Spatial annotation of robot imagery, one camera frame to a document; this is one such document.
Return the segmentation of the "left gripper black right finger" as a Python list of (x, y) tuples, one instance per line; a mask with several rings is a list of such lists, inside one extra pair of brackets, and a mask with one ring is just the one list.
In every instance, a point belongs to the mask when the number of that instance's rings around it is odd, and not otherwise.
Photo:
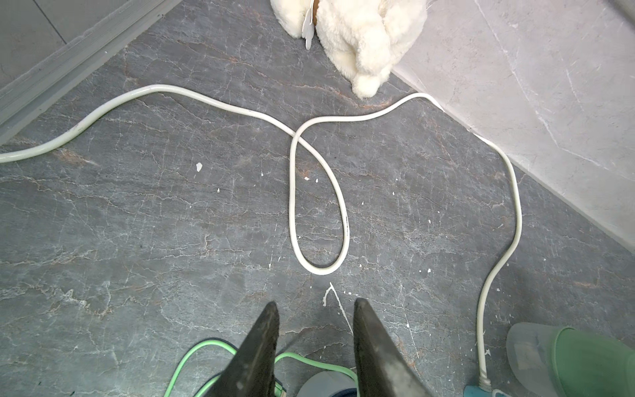
[(355, 301), (353, 319), (360, 396), (429, 396), (367, 299)]

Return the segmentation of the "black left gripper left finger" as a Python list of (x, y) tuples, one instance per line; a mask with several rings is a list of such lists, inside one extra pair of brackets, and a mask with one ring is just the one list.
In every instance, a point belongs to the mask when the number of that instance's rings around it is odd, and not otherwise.
[(274, 396), (279, 311), (269, 302), (206, 396)]

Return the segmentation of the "teal power strip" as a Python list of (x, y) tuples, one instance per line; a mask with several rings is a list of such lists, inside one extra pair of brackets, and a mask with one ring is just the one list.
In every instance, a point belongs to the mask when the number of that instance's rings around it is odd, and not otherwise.
[(463, 390), (464, 397), (510, 397), (502, 390), (484, 390), (476, 385), (467, 385)]

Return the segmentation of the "cream plush toy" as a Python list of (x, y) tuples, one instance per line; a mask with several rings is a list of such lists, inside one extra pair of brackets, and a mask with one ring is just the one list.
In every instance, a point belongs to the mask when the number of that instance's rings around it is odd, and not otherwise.
[(417, 40), (428, 18), (420, 0), (272, 0), (275, 17), (310, 49), (318, 39), (360, 99), (376, 95)]

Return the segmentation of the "green cordless meat grinder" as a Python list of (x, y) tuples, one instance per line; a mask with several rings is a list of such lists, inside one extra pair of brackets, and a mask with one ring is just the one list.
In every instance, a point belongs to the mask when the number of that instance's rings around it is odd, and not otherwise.
[(506, 338), (516, 379), (539, 396), (633, 396), (634, 350), (571, 327), (514, 324)]

